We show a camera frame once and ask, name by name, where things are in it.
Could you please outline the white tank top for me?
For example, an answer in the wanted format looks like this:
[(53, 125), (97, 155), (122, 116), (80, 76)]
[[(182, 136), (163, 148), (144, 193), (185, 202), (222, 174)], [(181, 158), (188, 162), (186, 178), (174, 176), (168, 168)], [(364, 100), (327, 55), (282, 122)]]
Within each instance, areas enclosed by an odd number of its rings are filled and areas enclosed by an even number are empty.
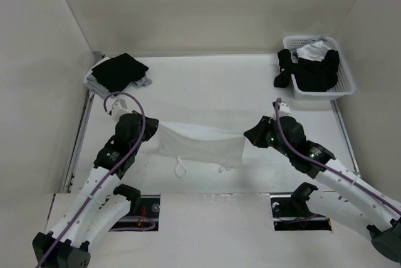
[(245, 137), (235, 131), (204, 125), (161, 122), (157, 130), (159, 153), (176, 159), (175, 176), (182, 178), (187, 170), (183, 160), (213, 163), (220, 171), (243, 164)]

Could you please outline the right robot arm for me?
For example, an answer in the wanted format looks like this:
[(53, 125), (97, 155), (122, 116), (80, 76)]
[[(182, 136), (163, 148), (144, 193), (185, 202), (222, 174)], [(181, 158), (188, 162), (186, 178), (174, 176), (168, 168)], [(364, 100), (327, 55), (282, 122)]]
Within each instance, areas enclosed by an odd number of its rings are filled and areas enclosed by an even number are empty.
[(291, 199), (292, 211), (305, 215), (317, 211), (367, 238), (385, 258), (400, 262), (400, 202), (379, 192), (346, 168), (325, 147), (306, 138), (293, 117), (263, 116), (244, 136), (258, 148), (273, 148), (299, 172), (337, 193), (325, 197), (310, 185)]

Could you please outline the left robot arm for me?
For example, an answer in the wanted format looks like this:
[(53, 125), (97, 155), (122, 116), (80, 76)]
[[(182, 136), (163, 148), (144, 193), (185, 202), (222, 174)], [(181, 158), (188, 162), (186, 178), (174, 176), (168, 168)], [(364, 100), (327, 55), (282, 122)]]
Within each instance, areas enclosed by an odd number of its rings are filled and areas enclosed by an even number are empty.
[(48, 233), (33, 239), (38, 267), (87, 267), (104, 235), (124, 216), (140, 212), (140, 190), (123, 184), (122, 178), (158, 126), (157, 119), (137, 112), (117, 117), (114, 135), (98, 152), (73, 204)]

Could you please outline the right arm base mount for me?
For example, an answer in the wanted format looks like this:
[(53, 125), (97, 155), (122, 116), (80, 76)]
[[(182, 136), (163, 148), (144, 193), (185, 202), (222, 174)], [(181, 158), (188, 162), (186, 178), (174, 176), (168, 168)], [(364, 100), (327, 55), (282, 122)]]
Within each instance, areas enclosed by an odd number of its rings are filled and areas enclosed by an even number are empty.
[(273, 227), (275, 231), (332, 231), (329, 218), (311, 212), (306, 204), (318, 188), (302, 183), (292, 193), (270, 195)]

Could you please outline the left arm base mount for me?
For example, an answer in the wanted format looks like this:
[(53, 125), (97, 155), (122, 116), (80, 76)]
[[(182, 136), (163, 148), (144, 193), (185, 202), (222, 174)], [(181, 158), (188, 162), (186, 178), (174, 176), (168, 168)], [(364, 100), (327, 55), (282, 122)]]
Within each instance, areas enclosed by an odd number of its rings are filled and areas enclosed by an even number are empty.
[(158, 231), (160, 216), (160, 195), (142, 195), (137, 188), (121, 184), (114, 195), (124, 196), (130, 202), (129, 211), (110, 229), (111, 232)]

